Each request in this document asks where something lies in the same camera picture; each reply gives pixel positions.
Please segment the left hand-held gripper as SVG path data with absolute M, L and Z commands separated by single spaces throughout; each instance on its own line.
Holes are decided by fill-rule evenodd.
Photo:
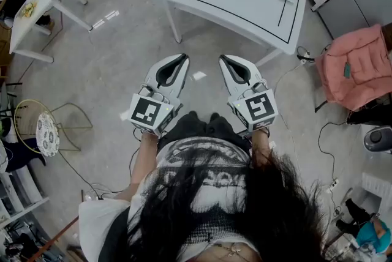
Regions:
M 188 55 L 174 54 L 155 63 L 148 71 L 138 94 L 133 94 L 127 119 L 142 132 L 161 136 L 183 106 L 179 98 L 169 99 L 149 85 L 165 85 L 171 93 L 180 93 L 189 69 Z

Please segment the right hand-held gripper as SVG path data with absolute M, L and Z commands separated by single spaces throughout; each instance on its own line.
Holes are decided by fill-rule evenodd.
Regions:
M 229 94 L 240 94 L 228 98 L 233 114 L 244 124 L 236 134 L 247 137 L 269 127 L 279 114 L 273 90 L 267 88 L 265 79 L 247 88 L 253 79 L 258 80 L 256 75 L 261 77 L 255 64 L 239 56 L 222 54 L 219 66 Z

